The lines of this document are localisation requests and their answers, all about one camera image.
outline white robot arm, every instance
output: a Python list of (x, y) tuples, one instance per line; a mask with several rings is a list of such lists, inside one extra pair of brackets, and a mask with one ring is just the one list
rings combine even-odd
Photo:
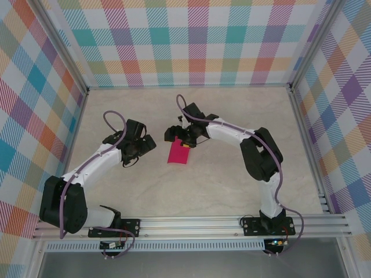
[(181, 140), (181, 145), (195, 148), (197, 138), (204, 136), (240, 148), (247, 171), (259, 183), (260, 225), (267, 231), (273, 231), (286, 218), (285, 210), (275, 200), (280, 180), (279, 173), (272, 156), (265, 148), (260, 151), (258, 148), (262, 145), (249, 135), (254, 134), (262, 139), (281, 164), (282, 154), (269, 131), (262, 127), (258, 130), (243, 129), (227, 123), (214, 114), (205, 116), (194, 103), (186, 106), (183, 112), (185, 114), (179, 117), (182, 125), (168, 128), (165, 132), (165, 141), (172, 142), (178, 138)]
[[(126, 122), (126, 134), (115, 148), (122, 131), (108, 136), (103, 140), (99, 149), (80, 166), (58, 178), (51, 176), (45, 182), (42, 195), (40, 219), (54, 226), (60, 227), (60, 212), (63, 215), (63, 229), (69, 233), (76, 233), (81, 228), (102, 227), (122, 229), (117, 226), (121, 220), (120, 212), (105, 206), (87, 207), (85, 192), (91, 188), (105, 173), (122, 162), (123, 167), (136, 163), (143, 156), (156, 147), (152, 137), (147, 134), (146, 126), (134, 120)], [(74, 176), (64, 197), (63, 209), (60, 208), (60, 199), (64, 187)]]

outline red sponge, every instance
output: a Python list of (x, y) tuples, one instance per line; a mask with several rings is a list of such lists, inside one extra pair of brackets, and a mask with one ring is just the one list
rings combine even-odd
[(172, 147), (170, 149), (168, 163), (180, 163), (180, 164), (187, 164), (188, 155), (190, 154), (189, 147), (182, 147), (180, 145), (181, 140), (175, 139), (172, 142)]

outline plaid wall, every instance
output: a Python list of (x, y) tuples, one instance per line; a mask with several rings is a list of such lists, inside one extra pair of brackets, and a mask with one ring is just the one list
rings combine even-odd
[(112, 87), (287, 83), (330, 0), (43, 2), (88, 84)]
[(371, 271), (371, 1), (348, 0), (297, 98), (337, 213)]
[(1, 0), (1, 278), (25, 269), (43, 184), (62, 174), (82, 99), (26, 0)]
[(321, 14), (319, 15), (319, 17), (317, 18), (315, 24), (314, 24), (314, 27), (309, 35), (309, 37), (307, 38), (307, 41), (305, 42), (305, 45), (302, 49), (302, 51), (300, 52), (300, 55), (299, 55), (299, 58), (297, 59), (296, 61), (296, 64), (294, 66), (294, 69), (290, 75), (290, 78), (288, 80), (287, 83), (292, 83), (293, 80), (294, 80), (294, 77), (296, 75), (296, 72), (297, 70), (299, 69), (299, 66), (303, 60), (303, 58), (306, 56), (306, 54), (308, 53), (311, 45), (312, 45), (312, 42), (313, 42), (313, 39), (315, 38), (317, 32), (319, 31), (319, 28), (323, 22), (323, 20), (326, 18), (326, 15), (331, 7), (331, 4), (333, 3), (334, 0), (326, 0), (326, 3), (325, 5), (323, 6), (322, 10), (321, 10)]

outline red wire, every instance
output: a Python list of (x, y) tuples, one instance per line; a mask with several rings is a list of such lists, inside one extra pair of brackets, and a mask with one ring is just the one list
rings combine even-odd
[(286, 240), (287, 240), (289, 238), (289, 231), (284, 226), (282, 227), (282, 229), (284, 229), (286, 232)]
[(126, 239), (125, 239), (125, 241), (123, 243), (125, 244), (127, 240), (128, 240), (128, 234), (126, 234)]

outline beige tabletop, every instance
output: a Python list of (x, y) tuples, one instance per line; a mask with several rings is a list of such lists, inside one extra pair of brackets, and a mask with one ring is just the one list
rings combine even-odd
[[(281, 203), (303, 214), (322, 213), (286, 89), (179, 88), (91, 91), (70, 163), (70, 170), (95, 152), (112, 134), (106, 110), (147, 125), (157, 147), (128, 169), (120, 164), (86, 192), (88, 205), (113, 207), (129, 217), (245, 215), (260, 208), (258, 183), (245, 169), (241, 150), (217, 140), (192, 149), (187, 165), (167, 164), (171, 143), (165, 130), (181, 115), (177, 93), (208, 115), (248, 129), (267, 128), (283, 154)], [(108, 116), (122, 129), (118, 117)]]

